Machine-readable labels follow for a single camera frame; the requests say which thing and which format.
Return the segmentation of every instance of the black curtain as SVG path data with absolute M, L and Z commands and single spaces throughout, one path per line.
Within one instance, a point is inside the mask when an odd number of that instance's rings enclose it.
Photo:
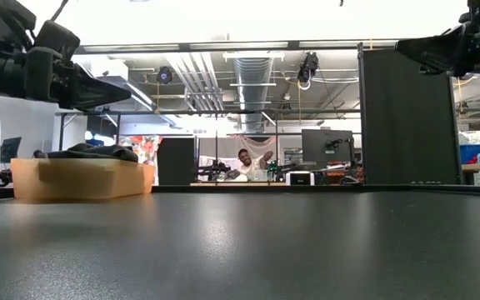
M 165 137 L 157 151 L 158 184 L 187 186 L 194 180 L 194 139 Z
M 459 184 L 453 90 L 393 50 L 359 55 L 362 151 L 370 184 Z

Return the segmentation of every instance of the gray tabletop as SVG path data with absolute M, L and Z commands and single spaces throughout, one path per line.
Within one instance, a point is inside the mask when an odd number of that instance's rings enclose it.
M 480 299 L 480 197 L 0 201 L 0 299 Z

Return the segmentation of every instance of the ceiling light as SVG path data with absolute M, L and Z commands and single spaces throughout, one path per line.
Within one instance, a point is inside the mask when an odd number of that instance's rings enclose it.
M 177 44 L 150 44 L 150 45 L 112 45 L 112 46 L 82 46 L 84 50 L 90 53 L 139 53 L 139 52 L 159 52 L 159 51 L 178 51 Z
M 229 58 L 281 58 L 285 57 L 284 52 L 259 52 L 259 51 L 245 51 L 245 52 L 225 52 L 223 58 L 227 61 Z
M 243 102 L 233 102 L 232 104 L 242 104 Z M 270 101 L 250 101 L 250 104 L 272 104 Z
M 202 42 L 190 44 L 192 50 L 285 49 L 288 42 Z
M 398 40 L 347 40 L 347 41 L 306 41 L 299 42 L 300 48 L 357 48 L 359 43 L 364 43 L 365 47 L 372 45 L 373 47 L 392 47 Z
M 230 87 L 276 87 L 277 84 L 270 82 L 270 83 L 231 83 L 229 84 Z

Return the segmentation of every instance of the man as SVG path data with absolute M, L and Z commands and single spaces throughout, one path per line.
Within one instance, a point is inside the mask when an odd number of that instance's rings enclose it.
M 242 166 L 238 169 L 241 174 L 253 180 L 253 171 L 265 170 L 268 167 L 268 160 L 272 158 L 273 152 L 268 151 L 259 158 L 251 159 L 248 150 L 241 149 L 238 151 L 238 159 L 242 162 Z

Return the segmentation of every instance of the ceiling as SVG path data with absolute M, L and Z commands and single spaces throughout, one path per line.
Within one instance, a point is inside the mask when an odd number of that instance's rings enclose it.
M 317 51 L 319 67 L 322 70 L 317 72 L 317 79 L 332 81 L 330 83 L 312 82 L 311 87 L 306 91 L 298 92 L 296 76 L 299 65 L 306 56 L 304 51 L 286 51 L 284 58 L 274 58 L 272 76 L 270 83 L 275 87 L 269 87 L 267 92 L 265 108 L 280 108 L 284 103 L 289 103 L 293 109 L 359 109 L 358 83 L 339 83 L 334 81 L 355 80 L 358 78 L 358 61 L 356 50 L 323 50 Z M 224 52 L 210 52 L 212 65 L 216 73 L 217 82 L 223 91 L 235 93 L 235 99 L 225 102 L 225 109 L 240 109 L 237 87 L 231 87 L 236 83 L 233 60 L 225 59 Z M 173 80 L 168 85 L 157 85 L 156 76 L 162 66 L 170 66 L 166 54 L 113 54 L 108 55 L 112 60 L 121 60 L 127 65 L 128 77 L 144 93 L 146 93 L 159 110 L 188 110 L 184 102 L 184 84 L 174 73 Z M 480 108 L 480 75 L 474 75 L 468 80 L 452 80 L 454 99 L 456 103 L 464 103 L 469 108 Z M 138 105 L 131 99 L 119 103 L 123 110 L 139 109 Z M 480 112 L 458 113 L 460 123 L 467 123 L 471 128 L 480 128 Z M 302 113 L 282 116 L 288 120 L 321 120 L 332 118 L 359 118 L 358 113 Z M 135 123 L 145 123 L 145 116 L 127 118 Z
M 358 108 L 358 84 L 357 83 L 328 83 L 313 82 L 307 91 L 301 91 L 295 83 L 299 65 L 305 58 L 304 51 L 285 52 L 285 57 L 274 58 L 270 83 L 276 83 L 275 87 L 269 87 L 265 108 L 280 108 L 284 103 L 290 103 L 294 109 L 309 108 Z M 321 72 L 316 78 L 327 80 L 333 79 L 357 79 L 358 64 L 357 52 L 353 50 L 319 51 L 317 52 Z M 177 76 L 173 76 L 168 85 L 158 86 L 156 75 L 161 66 L 169 66 L 168 60 L 162 54 L 140 55 L 110 55 L 112 59 L 122 59 L 129 67 L 129 78 L 158 105 L 159 109 L 188 110 L 181 98 L 170 98 L 166 95 L 183 95 L 184 85 Z M 223 52 L 211 53 L 212 64 L 216 73 L 219 87 L 223 90 L 236 92 L 236 83 L 233 60 L 223 58 Z M 226 103 L 226 109 L 240 109 L 240 102 L 235 100 Z M 323 118 L 358 118 L 358 114 L 302 114 L 302 119 Z M 299 119 L 299 115 L 283 116 L 283 118 Z

